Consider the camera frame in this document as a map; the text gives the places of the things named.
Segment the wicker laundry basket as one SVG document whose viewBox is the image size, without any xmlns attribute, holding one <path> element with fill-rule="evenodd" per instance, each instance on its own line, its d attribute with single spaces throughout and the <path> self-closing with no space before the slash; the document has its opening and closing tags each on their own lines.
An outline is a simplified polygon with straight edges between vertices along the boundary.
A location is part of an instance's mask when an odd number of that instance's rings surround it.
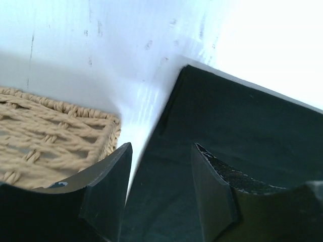
<svg viewBox="0 0 323 242">
<path fill-rule="evenodd" d="M 120 133 L 114 114 L 1 87 L 1 181 L 46 188 L 112 154 Z"/>
</svg>

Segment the black flower print t-shirt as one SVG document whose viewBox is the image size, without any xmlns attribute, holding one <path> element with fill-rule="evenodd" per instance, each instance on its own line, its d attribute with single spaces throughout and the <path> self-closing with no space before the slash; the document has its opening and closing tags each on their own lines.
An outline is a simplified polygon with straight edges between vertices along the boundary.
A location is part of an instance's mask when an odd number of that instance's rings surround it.
<svg viewBox="0 0 323 242">
<path fill-rule="evenodd" d="M 275 187 L 322 182 L 321 113 L 187 66 L 134 178 L 121 241 L 204 241 L 191 164 L 196 143 Z"/>
</svg>

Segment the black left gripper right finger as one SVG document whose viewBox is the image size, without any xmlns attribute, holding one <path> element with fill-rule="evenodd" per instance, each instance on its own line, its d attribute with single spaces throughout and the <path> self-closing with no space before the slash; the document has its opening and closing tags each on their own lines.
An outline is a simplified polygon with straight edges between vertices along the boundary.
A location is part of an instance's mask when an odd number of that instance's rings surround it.
<svg viewBox="0 0 323 242">
<path fill-rule="evenodd" d="M 275 187 L 197 143 L 191 164 L 204 241 L 322 241 L 321 181 Z"/>
</svg>

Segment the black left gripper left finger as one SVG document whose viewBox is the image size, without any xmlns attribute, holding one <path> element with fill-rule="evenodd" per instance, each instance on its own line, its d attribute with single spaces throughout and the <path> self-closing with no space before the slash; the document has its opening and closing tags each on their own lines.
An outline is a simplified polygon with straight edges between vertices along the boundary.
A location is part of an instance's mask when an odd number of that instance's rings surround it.
<svg viewBox="0 0 323 242">
<path fill-rule="evenodd" d="M 118 241 L 132 145 L 49 188 L 1 183 L 1 241 Z"/>
</svg>

